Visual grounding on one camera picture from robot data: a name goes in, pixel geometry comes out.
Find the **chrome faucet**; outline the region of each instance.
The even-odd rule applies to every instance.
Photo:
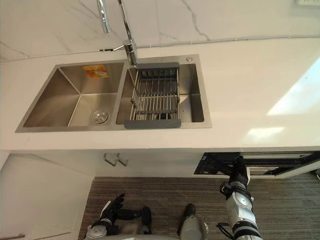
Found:
[[[112,49],[111,51],[116,51],[116,50],[124,48],[129,63],[131,65],[133,65],[134,67],[136,67],[138,64],[137,46],[136,46],[136,43],[131,35],[131,31],[129,28],[127,14],[126,14],[125,5],[123,3],[123,0],[118,0],[118,2],[120,5],[121,14],[122,14],[122,18],[123,18],[123,22],[124,22],[124,26],[125,26],[125,30],[126,30],[126,34],[128,36],[128,39],[124,40],[121,46],[119,46],[115,49]],[[105,33],[110,33],[110,27],[109,27],[107,15],[106,15],[104,0],[97,0],[97,5],[98,5],[98,9],[99,9],[99,14],[101,17],[103,31]]]

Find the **cabinet door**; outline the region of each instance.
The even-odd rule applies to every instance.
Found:
[[[35,154],[51,162],[94,177],[136,176],[135,171],[129,165],[124,166],[117,162],[116,166],[112,166],[104,160],[104,155],[107,154],[107,160],[114,163],[117,158],[115,152],[104,150],[50,150],[39,151]]]
[[[78,239],[91,176],[31,154],[11,154],[0,183],[1,232],[23,233],[27,240]]]
[[[141,177],[191,177],[203,155],[196,150],[138,150],[120,154]]]

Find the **metal wire rack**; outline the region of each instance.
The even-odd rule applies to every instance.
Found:
[[[130,120],[179,119],[179,68],[139,69]]]

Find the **white countertop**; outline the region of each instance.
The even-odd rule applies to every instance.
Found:
[[[56,64],[126,58],[123,50],[79,53],[1,63],[0,149],[320,149],[319,39],[138,50],[140,58],[187,54],[200,56],[212,128],[15,133]]]

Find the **floor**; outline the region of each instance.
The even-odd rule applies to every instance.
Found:
[[[228,222],[219,178],[96,177],[92,183],[79,240],[99,218],[107,200],[125,193],[124,208],[152,210],[152,233],[176,236],[188,203],[209,226],[210,240],[227,238],[216,228]],[[320,181],[311,173],[288,179],[252,179],[253,210],[264,240],[320,240]],[[118,220],[119,226],[125,221]]]

